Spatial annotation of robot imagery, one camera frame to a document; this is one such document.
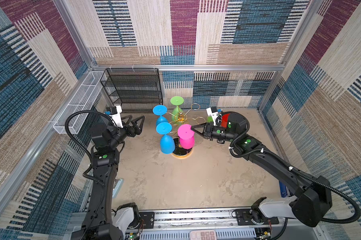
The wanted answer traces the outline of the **pink wine glass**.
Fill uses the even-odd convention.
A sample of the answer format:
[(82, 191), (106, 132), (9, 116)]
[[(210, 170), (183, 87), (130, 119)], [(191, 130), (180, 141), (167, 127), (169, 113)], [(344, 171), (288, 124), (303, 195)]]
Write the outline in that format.
[(195, 144), (194, 138), (194, 131), (191, 130), (191, 125), (184, 124), (181, 125), (178, 130), (177, 134), (179, 137), (179, 143), (182, 148), (184, 149), (192, 149)]

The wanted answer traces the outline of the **red wine glass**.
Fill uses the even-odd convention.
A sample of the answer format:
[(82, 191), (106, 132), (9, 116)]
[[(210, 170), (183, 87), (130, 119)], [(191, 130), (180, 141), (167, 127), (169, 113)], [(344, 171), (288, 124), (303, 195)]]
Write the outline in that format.
[(224, 114), (222, 116), (222, 123), (221, 123), (221, 126), (226, 128), (227, 125), (228, 125), (228, 117), (229, 117), (230, 114)]

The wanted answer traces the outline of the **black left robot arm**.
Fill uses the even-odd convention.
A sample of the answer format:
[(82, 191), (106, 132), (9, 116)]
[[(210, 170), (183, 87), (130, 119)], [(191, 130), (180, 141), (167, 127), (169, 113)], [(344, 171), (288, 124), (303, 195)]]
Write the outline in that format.
[(143, 225), (135, 203), (125, 204), (112, 210), (111, 200), (120, 160), (118, 146), (124, 146), (127, 137), (140, 135), (144, 116), (133, 119), (131, 115), (121, 119), (117, 126), (109, 115), (97, 111), (85, 111), (104, 117), (107, 123), (99, 122), (90, 128), (94, 145), (90, 151), (83, 150), (90, 160), (83, 176), (93, 181), (86, 216), (80, 230), (71, 234), (73, 240), (123, 240), (128, 229)]

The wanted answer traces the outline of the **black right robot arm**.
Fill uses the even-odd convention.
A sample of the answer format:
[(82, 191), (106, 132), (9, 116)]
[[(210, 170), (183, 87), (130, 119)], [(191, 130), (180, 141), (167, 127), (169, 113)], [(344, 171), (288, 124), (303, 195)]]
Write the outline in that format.
[(219, 118), (227, 117), (225, 127), (213, 122), (192, 126), (191, 129), (210, 141), (220, 144), (228, 142), (229, 151), (235, 158), (243, 158), (261, 167), (283, 183), (293, 194), (288, 200), (259, 198), (252, 206), (250, 214), (255, 224), (263, 224), (268, 218), (297, 219), (309, 227), (315, 227), (332, 207), (331, 191), (326, 187), (329, 181), (324, 177), (314, 177), (294, 168), (250, 136), (249, 121), (241, 114), (227, 112)]

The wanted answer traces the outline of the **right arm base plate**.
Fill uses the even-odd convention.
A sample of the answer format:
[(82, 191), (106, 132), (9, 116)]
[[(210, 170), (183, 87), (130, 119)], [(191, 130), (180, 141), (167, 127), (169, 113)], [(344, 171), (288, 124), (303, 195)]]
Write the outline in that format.
[(235, 209), (231, 213), (239, 226), (278, 225), (278, 218), (266, 218), (259, 210)]

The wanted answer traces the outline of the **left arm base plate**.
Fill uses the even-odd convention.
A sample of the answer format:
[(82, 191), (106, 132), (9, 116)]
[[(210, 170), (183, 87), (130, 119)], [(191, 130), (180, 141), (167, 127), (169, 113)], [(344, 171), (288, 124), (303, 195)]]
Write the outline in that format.
[(134, 230), (142, 230), (142, 229), (153, 229), (154, 228), (154, 220), (155, 213), (154, 212), (140, 212), (139, 213), (140, 220), (138, 221), (139, 225), (133, 228)]

